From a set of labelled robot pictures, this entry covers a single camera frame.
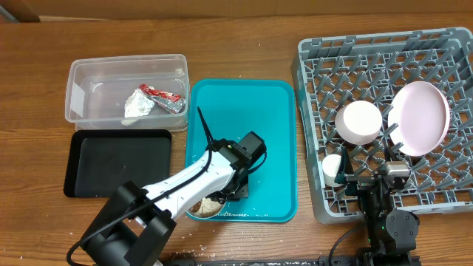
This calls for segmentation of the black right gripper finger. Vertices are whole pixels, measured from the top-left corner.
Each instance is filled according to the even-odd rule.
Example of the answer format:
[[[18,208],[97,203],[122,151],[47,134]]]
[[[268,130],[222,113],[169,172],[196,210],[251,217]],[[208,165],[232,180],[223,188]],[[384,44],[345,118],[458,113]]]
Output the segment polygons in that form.
[[[343,185],[347,182],[347,177],[354,175],[354,170],[346,148],[341,149],[341,160],[335,177],[335,183]]]
[[[384,157],[387,162],[401,162],[402,159],[389,147],[384,148]]]

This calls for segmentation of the cream white cup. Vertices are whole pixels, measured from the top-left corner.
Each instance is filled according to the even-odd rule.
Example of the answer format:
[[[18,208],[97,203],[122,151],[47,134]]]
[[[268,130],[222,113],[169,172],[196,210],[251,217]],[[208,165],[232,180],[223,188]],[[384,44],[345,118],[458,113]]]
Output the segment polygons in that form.
[[[341,184],[335,182],[340,164],[341,156],[338,154],[330,154],[322,160],[321,166],[325,185],[333,188],[341,186]]]

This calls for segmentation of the grey bowl with rice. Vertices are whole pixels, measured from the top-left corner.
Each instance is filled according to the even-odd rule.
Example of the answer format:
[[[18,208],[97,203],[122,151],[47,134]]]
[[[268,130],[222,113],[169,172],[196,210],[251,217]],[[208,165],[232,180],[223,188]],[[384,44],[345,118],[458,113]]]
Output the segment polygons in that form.
[[[208,219],[216,216],[225,207],[225,204],[226,201],[214,201],[211,198],[203,198],[191,206],[186,213],[194,218]]]

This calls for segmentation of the pink white bowl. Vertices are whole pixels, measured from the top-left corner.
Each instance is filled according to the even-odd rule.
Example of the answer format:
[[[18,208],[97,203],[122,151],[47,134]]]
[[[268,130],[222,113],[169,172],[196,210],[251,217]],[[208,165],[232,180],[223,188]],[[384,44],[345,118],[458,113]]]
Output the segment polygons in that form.
[[[357,100],[338,111],[335,127],[343,140],[365,145],[377,138],[382,121],[381,112],[373,103]]]

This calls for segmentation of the white round plate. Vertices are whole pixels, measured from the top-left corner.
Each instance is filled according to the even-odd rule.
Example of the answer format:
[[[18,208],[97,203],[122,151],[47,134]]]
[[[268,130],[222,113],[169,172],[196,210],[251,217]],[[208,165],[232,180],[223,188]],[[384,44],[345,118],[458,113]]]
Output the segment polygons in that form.
[[[399,151],[419,157],[433,151],[449,128],[450,108],[446,96],[433,84],[415,81],[403,87],[391,102],[387,122],[389,137]]]

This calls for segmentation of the red foil wrapper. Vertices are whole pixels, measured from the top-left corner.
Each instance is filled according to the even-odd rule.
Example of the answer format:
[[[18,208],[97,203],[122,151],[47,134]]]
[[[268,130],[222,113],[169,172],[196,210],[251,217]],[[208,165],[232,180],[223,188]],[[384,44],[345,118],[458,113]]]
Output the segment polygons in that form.
[[[150,100],[164,108],[170,113],[177,114],[186,104],[186,99],[172,92],[155,89],[153,86],[146,84],[139,85],[138,89]]]

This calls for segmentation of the white napkin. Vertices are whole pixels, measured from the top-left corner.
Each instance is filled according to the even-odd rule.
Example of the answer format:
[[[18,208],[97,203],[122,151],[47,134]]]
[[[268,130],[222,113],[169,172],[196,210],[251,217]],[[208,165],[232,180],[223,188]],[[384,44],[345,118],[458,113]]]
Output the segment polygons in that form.
[[[154,101],[148,98],[140,89],[136,89],[125,102],[125,119],[121,123],[124,126],[131,125],[137,121],[137,117],[147,116],[153,107]]]

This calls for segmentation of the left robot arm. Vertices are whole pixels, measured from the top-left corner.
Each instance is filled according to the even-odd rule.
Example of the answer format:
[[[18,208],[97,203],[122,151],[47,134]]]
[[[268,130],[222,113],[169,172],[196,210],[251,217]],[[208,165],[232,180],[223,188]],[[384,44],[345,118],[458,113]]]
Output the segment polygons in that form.
[[[212,194],[225,200],[267,157],[254,132],[238,142],[206,139],[204,155],[174,176],[142,188],[133,182],[119,187],[68,250],[67,263],[74,264],[72,255],[81,248],[97,265],[155,265],[180,216]]]

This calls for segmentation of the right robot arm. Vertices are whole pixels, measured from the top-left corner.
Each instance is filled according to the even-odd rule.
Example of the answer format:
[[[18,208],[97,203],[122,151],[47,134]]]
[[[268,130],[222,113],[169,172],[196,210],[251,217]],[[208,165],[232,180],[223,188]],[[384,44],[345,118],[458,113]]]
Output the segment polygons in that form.
[[[412,256],[420,220],[411,211],[396,209],[391,193],[404,189],[410,178],[409,166],[399,160],[387,147],[386,161],[369,177],[354,173],[348,151],[343,148],[336,182],[345,186],[347,196],[358,199],[367,226],[370,246],[357,250],[355,265],[421,266],[421,260]]]

